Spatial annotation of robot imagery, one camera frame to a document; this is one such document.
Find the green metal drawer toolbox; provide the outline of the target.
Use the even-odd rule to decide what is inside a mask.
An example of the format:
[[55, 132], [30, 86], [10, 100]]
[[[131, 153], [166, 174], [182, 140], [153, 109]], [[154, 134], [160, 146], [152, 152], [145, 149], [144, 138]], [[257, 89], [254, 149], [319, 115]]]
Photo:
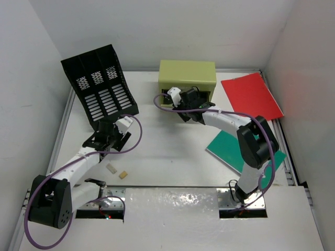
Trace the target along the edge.
[[217, 84], [216, 65], [212, 61], [161, 60], [159, 93], [166, 94], [172, 87], [180, 90], [197, 87], [199, 96], [211, 101]]

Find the white eraser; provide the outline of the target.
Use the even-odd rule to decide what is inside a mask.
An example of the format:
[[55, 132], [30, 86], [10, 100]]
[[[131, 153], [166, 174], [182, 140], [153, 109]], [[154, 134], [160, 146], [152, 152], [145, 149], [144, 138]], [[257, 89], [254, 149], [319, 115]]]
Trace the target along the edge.
[[107, 165], [106, 165], [106, 168], [107, 168], [112, 174], [117, 173], [117, 169], [114, 168], [111, 164], [107, 164]]

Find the tan eraser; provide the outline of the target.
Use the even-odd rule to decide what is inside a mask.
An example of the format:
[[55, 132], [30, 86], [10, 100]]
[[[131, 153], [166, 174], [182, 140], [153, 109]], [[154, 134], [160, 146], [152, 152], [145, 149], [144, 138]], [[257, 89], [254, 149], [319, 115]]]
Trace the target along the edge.
[[123, 171], [122, 173], [119, 174], [119, 178], [124, 179], [127, 175], [128, 173], [126, 171]]

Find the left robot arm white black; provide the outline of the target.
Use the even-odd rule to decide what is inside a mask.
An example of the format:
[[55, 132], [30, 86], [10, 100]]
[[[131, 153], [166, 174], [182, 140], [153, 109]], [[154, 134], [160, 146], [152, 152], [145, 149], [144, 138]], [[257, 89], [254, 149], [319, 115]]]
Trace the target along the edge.
[[31, 186], [35, 196], [29, 198], [28, 220], [62, 229], [74, 211], [104, 196], [104, 181], [82, 178], [102, 161], [107, 151], [121, 151], [131, 135], [128, 129], [132, 123], [127, 116], [114, 123], [99, 122], [98, 130], [83, 143], [65, 169], [37, 176]]

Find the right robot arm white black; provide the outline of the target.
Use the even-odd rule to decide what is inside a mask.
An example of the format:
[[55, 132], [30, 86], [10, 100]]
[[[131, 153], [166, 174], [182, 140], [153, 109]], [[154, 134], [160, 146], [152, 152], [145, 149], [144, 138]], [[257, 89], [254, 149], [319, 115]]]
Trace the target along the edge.
[[200, 96], [195, 87], [180, 90], [172, 87], [167, 91], [173, 110], [183, 121], [193, 120], [206, 126], [218, 128], [238, 140], [239, 152], [244, 161], [241, 176], [235, 185], [235, 195], [243, 203], [259, 187], [261, 170], [270, 161], [269, 139], [273, 153], [279, 144], [268, 122], [262, 116], [252, 120], [249, 117], [219, 112], [215, 103]]

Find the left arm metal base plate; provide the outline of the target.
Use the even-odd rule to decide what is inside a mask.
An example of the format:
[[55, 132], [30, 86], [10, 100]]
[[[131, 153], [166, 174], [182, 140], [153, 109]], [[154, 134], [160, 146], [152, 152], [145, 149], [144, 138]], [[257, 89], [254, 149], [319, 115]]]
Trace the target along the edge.
[[80, 210], [123, 210], [126, 201], [126, 189], [108, 187], [100, 198], [89, 200], [88, 203], [79, 207]]

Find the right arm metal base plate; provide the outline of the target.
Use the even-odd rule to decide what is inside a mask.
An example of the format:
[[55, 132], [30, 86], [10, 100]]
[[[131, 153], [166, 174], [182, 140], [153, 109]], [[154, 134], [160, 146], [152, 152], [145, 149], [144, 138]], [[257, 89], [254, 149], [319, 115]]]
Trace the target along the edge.
[[[242, 206], [242, 203], [235, 196], [235, 190], [229, 187], [217, 188], [218, 207], [220, 210], [232, 210]], [[248, 205], [248, 210], [265, 210], [265, 200], [261, 192], [253, 193], [244, 200], [244, 205]]]

